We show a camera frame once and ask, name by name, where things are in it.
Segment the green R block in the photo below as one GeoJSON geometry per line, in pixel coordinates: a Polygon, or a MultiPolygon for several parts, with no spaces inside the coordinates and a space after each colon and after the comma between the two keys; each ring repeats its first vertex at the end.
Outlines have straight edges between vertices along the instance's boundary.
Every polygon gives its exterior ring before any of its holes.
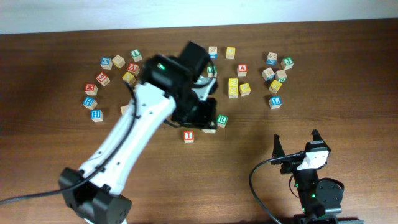
{"type": "Polygon", "coordinates": [[[228,117],[222,114],[218,115],[217,125],[218,127],[225,128],[228,122],[228,117]]]}

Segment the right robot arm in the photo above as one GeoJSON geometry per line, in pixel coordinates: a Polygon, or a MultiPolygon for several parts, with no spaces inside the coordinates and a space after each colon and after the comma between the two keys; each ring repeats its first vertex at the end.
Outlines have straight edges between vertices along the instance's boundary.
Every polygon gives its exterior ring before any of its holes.
{"type": "Polygon", "coordinates": [[[303,213],[294,215],[298,224],[345,224],[364,223],[358,218],[337,218],[342,212],[344,184],[331,178],[319,178],[317,171],[327,164],[330,147],[319,132],[312,131],[312,140],[296,156],[286,155],[279,140],[274,135],[272,165],[281,165],[281,174],[292,174],[298,192],[303,213]]]}

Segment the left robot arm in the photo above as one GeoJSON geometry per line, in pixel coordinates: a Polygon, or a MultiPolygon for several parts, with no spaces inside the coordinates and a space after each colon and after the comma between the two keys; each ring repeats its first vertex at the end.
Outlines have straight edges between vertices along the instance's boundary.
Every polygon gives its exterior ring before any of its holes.
{"type": "Polygon", "coordinates": [[[188,42],[178,57],[155,55],[131,89],[127,111],[98,150],[78,170],[66,168],[58,183],[67,207],[88,223],[125,223],[132,202],[122,196],[131,169],[159,126],[216,131],[216,78],[205,48],[188,42]]]}

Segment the yellow C block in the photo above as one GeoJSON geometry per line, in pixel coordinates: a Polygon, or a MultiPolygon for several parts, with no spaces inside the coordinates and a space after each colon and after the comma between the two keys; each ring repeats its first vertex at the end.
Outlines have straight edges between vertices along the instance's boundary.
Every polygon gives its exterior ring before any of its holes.
{"type": "Polygon", "coordinates": [[[216,129],[202,129],[202,131],[204,133],[208,133],[208,134],[215,134],[216,133],[216,129]]]}

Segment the red I block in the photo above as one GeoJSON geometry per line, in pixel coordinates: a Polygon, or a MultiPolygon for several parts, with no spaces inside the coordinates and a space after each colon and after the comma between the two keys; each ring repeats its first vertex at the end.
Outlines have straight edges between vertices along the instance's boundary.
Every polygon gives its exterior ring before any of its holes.
{"type": "Polygon", "coordinates": [[[195,140],[194,132],[193,131],[185,131],[183,139],[184,139],[184,143],[186,143],[186,144],[187,143],[194,143],[194,140],[195,140]]]}

